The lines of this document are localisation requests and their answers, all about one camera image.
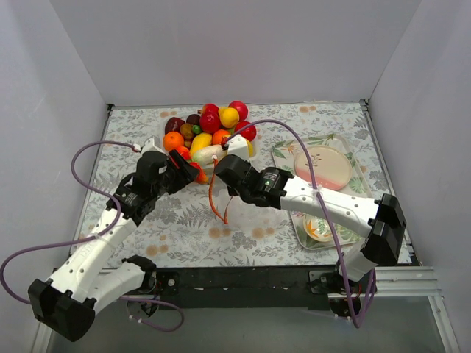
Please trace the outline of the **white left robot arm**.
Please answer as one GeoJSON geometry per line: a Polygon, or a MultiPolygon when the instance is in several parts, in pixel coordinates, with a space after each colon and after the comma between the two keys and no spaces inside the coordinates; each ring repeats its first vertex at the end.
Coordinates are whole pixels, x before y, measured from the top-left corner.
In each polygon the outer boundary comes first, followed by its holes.
{"type": "Polygon", "coordinates": [[[154,209],[157,200],[191,184],[199,169],[177,151],[146,151],[135,172],[125,176],[110,197],[93,232],[47,280],[36,279],[28,289],[37,320],[71,342],[91,328],[96,315],[121,296],[157,293],[157,266],[133,255],[108,275],[99,274],[129,235],[154,209]]]}

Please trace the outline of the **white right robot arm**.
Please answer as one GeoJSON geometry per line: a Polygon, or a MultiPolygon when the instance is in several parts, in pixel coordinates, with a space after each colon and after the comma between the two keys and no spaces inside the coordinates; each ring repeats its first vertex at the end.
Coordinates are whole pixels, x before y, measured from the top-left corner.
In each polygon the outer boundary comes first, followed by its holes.
{"type": "Polygon", "coordinates": [[[350,292],[375,267],[398,264],[406,220],[398,199],[391,194],[371,199],[314,189],[288,171],[275,167],[257,171],[233,154],[216,165],[215,174],[231,196],[238,196],[247,204],[323,218],[362,238],[349,251],[340,253],[334,271],[313,280],[320,290],[350,292]]]}

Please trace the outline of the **clear zip top bag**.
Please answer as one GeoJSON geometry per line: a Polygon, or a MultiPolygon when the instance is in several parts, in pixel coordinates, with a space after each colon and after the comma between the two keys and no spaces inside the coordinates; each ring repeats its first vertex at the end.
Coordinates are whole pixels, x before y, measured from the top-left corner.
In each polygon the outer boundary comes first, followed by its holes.
{"type": "Polygon", "coordinates": [[[220,216],[216,218],[231,229],[252,233],[253,229],[284,227],[289,224],[288,213],[275,208],[260,208],[247,204],[239,196],[230,196],[227,186],[217,176],[213,180],[210,204],[220,216]]]}

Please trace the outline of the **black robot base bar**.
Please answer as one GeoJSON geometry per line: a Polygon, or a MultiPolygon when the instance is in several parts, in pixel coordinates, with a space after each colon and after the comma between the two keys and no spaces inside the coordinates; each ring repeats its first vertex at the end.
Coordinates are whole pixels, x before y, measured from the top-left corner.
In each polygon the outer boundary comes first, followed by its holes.
{"type": "Polygon", "coordinates": [[[351,316],[332,265],[159,268],[132,295],[182,309],[298,307],[351,316]]]}

